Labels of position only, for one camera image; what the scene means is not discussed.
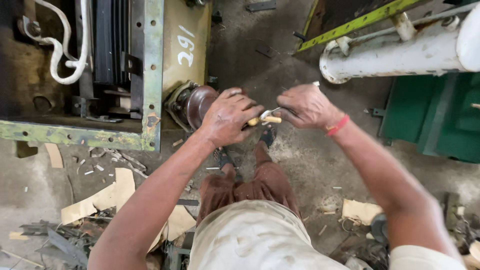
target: white insulated wire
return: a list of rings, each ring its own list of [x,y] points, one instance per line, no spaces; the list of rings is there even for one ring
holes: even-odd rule
[[[62,44],[63,54],[65,54],[65,56],[69,60],[77,61],[77,59],[75,57],[73,57],[68,52],[68,43],[70,42],[70,36],[72,35],[72,29],[70,28],[70,24],[68,23],[67,16],[65,16],[65,13],[63,13],[63,11],[61,11],[56,6],[54,6],[54,5],[52,5],[48,2],[45,2],[43,0],[35,0],[35,2],[39,5],[42,5],[44,7],[47,7],[49,9],[53,10],[60,17],[61,23],[63,24],[63,44]]]
[[[64,35],[63,35],[63,46],[62,44],[52,38],[52,37],[38,37],[38,38],[33,38],[36,41],[47,43],[47,44],[52,44],[54,49],[52,53],[52,59],[50,61],[50,73],[52,74],[52,77],[59,83],[63,85],[70,85],[74,82],[76,82],[80,76],[82,75],[86,60],[87,60],[87,53],[88,53],[88,44],[89,44],[89,29],[88,29],[88,13],[87,13],[87,0],[81,0],[80,5],[82,8],[82,50],[80,53],[80,59],[76,61],[75,58],[73,58],[69,53],[68,53],[68,42],[70,39],[70,34],[71,34],[71,29],[70,29],[70,24],[68,23],[65,14],[58,9],[57,7],[51,5],[50,3],[47,3],[43,0],[35,0],[40,5],[43,5],[47,8],[52,9],[54,12],[56,12],[60,19],[62,20],[63,26],[65,28],[64,30]],[[65,53],[65,56],[67,56],[69,59],[74,59],[74,61],[67,61],[68,63],[65,63],[66,66],[68,67],[75,67],[75,72],[66,78],[60,78],[58,76],[58,64],[60,62],[62,54]]]

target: dirty floor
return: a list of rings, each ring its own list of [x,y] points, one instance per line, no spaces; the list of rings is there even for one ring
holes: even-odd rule
[[[376,137],[380,119],[372,118],[365,109],[383,108],[390,89],[392,78],[352,79],[343,85],[332,85],[322,80],[318,68],[321,49],[292,57],[297,39],[293,31],[301,31],[308,15],[311,0],[278,0],[277,9],[250,13],[244,6],[253,0],[219,0],[214,9],[223,13],[223,23],[212,27],[212,42],[209,50],[209,74],[218,77],[219,88],[240,86],[247,89],[251,98],[267,109],[276,108],[276,96],[285,88],[320,81],[320,89],[338,107],[346,111],[361,128]],[[445,6],[432,1],[411,13],[413,19],[433,10],[434,13]],[[363,32],[389,27],[384,22]],[[273,58],[267,58],[258,52],[258,44],[271,46],[276,52]],[[278,136],[272,145],[270,155],[278,162],[289,177],[297,196],[307,231],[315,249],[323,254],[331,253],[346,237],[347,232],[338,225],[340,212],[335,215],[323,215],[323,211],[341,209],[344,198],[375,203],[362,184],[361,178],[351,163],[345,158],[338,146],[315,130],[297,130],[288,123],[277,126]],[[253,175],[254,158],[252,149],[260,136],[260,130],[246,141],[228,147],[228,154],[234,159],[238,172],[245,180]],[[162,133],[162,153],[126,151],[148,168],[148,174],[162,164],[180,146],[172,147],[179,139],[186,139],[182,131]],[[41,144],[36,156],[17,159],[13,156],[12,142],[0,140],[0,245],[2,248],[40,262],[34,251],[41,247],[44,239],[31,237],[29,240],[11,240],[11,231],[20,231],[18,226],[40,219],[59,222],[60,209],[72,203],[71,186],[76,201],[85,199],[107,185],[115,177],[115,167],[123,164],[112,163],[109,156],[92,159],[88,157],[87,147],[59,146],[65,169],[50,167],[48,154]],[[442,198],[444,192],[458,192],[461,202],[467,206],[466,212],[480,212],[480,166],[452,161],[440,157],[424,156],[416,152],[415,146],[396,141],[388,150],[398,158],[436,197]],[[72,156],[86,163],[79,169]],[[100,164],[103,172],[84,175],[86,166]],[[202,179],[209,173],[207,167],[216,164],[210,156],[193,177],[193,189],[185,191],[182,198],[199,199],[198,188]],[[135,175],[140,185],[143,178]],[[190,208],[195,214],[198,209]],[[318,236],[327,225],[326,231]],[[61,264],[44,258],[48,266],[61,269]],[[0,256],[0,267],[11,267],[18,260]],[[20,262],[16,269],[33,269]]]

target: black sandal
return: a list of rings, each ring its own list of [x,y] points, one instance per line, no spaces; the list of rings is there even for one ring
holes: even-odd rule
[[[268,125],[268,128],[266,129],[267,134],[264,134],[262,132],[262,135],[260,136],[259,141],[264,141],[265,144],[267,145],[267,148],[270,148],[272,146],[273,141],[276,138],[276,129],[273,128],[271,125]]]
[[[219,147],[215,149],[214,156],[215,154],[217,155],[216,161],[220,169],[222,169],[222,167],[228,163],[233,165],[233,160],[227,155],[227,152],[225,151],[225,147]]]

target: red thread bracelet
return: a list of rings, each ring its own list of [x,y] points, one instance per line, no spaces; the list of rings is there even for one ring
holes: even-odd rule
[[[345,114],[345,116],[342,118],[342,120],[340,120],[340,122],[338,122],[338,124],[332,127],[327,127],[328,132],[326,136],[331,137],[333,134],[337,133],[337,131],[339,131],[342,127],[344,127],[349,120],[350,120],[350,116],[348,114]]]

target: foot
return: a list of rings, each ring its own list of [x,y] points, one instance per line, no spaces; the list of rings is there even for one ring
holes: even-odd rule
[[[258,140],[258,144],[265,151],[267,151],[267,149],[269,149],[270,146],[272,146],[275,138],[276,138],[276,129],[273,128],[272,125],[268,125],[267,129],[260,136],[260,140]]]
[[[222,169],[225,165],[230,164],[232,167],[233,166],[233,161],[232,159],[227,155],[227,152],[225,151],[225,148],[219,147],[215,149],[213,152],[213,156],[217,161],[218,167]]]

